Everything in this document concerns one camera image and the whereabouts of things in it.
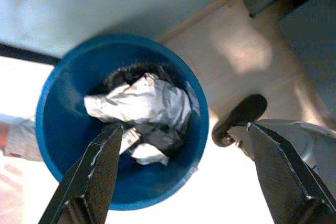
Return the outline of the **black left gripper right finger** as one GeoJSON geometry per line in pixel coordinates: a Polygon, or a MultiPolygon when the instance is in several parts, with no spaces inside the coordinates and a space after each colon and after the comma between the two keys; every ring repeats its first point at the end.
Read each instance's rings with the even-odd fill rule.
{"type": "Polygon", "coordinates": [[[335,198],[291,143],[255,123],[247,130],[274,223],[335,223],[335,198]]]}

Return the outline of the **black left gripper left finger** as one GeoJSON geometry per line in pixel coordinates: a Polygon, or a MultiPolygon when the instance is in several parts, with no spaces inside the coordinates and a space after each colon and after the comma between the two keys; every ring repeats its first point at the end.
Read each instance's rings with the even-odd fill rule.
{"type": "Polygon", "coordinates": [[[102,129],[59,183],[40,223],[105,223],[122,136],[122,126],[102,129]]]}

